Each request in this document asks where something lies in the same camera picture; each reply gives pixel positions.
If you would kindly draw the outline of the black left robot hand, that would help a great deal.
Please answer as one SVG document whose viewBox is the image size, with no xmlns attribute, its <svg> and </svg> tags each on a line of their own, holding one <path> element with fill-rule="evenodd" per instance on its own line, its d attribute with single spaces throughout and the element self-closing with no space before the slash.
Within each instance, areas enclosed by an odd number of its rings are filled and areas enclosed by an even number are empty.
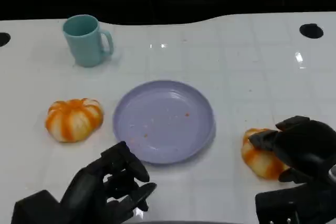
<svg viewBox="0 0 336 224">
<path fill-rule="evenodd" d="M 136 208 L 148 211 L 146 200 L 156 188 L 141 161 L 119 142 L 75 175 L 60 204 L 71 223 L 123 223 Z"/>
</svg>

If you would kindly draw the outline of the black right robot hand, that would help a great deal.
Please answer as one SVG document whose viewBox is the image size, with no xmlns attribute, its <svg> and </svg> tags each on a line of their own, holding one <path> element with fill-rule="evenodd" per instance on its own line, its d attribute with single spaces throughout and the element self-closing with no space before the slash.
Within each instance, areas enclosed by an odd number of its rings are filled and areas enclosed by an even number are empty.
<svg viewBox="0 0 336 224">
<path fill-rule="evenodd" d="M 335 184 L 335 130 L 327 124 L 296 115 L 248 137 L 257 150 L 270 152 L 288 168 L 277 179 L 296 184 Z"/>
</svg>

